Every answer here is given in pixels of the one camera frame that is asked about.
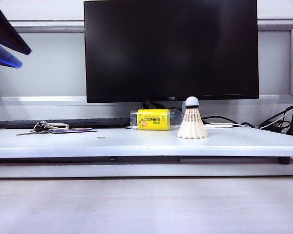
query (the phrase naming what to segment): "black band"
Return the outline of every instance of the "black band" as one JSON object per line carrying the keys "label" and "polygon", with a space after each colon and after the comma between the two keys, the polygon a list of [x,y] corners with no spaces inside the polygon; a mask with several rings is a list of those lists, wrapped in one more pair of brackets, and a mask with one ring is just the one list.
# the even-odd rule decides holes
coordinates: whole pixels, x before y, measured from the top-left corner
{"label": "black band", "polygon": [[194,109],[194,108],[199,108],[199,106],[186,106],[186,109]]}

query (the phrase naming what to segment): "keyboard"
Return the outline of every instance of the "keyboard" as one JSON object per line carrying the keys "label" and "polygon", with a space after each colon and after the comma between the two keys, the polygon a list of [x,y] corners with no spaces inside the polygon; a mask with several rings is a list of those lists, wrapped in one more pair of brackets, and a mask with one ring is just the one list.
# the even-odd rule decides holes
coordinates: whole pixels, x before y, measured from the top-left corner
{"label": "keyboard", "polygon": [[[124,128],[130,125],[129,118],[87,118],[87,119],[49,119],[48,123],[66,123],[70,128]],[[40,120],[0,121],[0,128],[32,129]]]}

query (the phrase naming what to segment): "white cable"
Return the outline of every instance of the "white cable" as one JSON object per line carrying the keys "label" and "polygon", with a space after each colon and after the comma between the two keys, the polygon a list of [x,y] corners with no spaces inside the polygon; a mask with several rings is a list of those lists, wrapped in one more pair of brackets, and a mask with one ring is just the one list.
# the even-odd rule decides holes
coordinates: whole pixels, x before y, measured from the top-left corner
{"label": "white cable", "polygon": [[250,127],[248,125],[237,124],[237,123],[208,123],[208,124],[205,124],[205,125],[233,125],[233,126],[241,126],[241,127]]}
{"label": "white cable", "polygon": [[263,129],[263,128],[266,128],[266,127],[268,127],[268,126],[270,126],[270,125],[272,125],[272,124],[274,124],[274,123],[276,123],[276,122],[278,122],[280,119],[282,119],[284,116],[287,116],[289,113],[291,113],[293,111],[293,108],[292,109],[290,109],[285,115],[283,115],[283,116],[281,116],[279,119],[277,119],[276,121],[274,121],[274,122],[272,122],[272,123],[270,123],[270,124],[267,124],[266,126],[264,126],[264,127],[261,127],[261,128],[259,128],[259,129]]}

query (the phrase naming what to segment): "shuttlecock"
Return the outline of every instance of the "shuttlecock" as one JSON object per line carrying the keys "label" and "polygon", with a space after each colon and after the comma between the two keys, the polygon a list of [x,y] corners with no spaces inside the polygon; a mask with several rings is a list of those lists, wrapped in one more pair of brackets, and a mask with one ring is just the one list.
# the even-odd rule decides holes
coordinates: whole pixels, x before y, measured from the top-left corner
{"label": "shuttlecock", "polygon": [[188,97],[186,100],[186,112],[177,136],[189,139],[207,137],[207,132],[199,112],[199,100],[196,97]]}

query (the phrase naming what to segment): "monitor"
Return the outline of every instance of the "monitor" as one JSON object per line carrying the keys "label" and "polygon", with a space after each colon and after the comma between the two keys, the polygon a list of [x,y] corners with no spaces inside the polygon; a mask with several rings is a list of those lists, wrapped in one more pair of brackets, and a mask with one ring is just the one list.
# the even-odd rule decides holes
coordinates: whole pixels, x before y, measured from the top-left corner
{"label": "monitor", "polygon": [[258,98],[256,0],[84,2],[87,102]]}

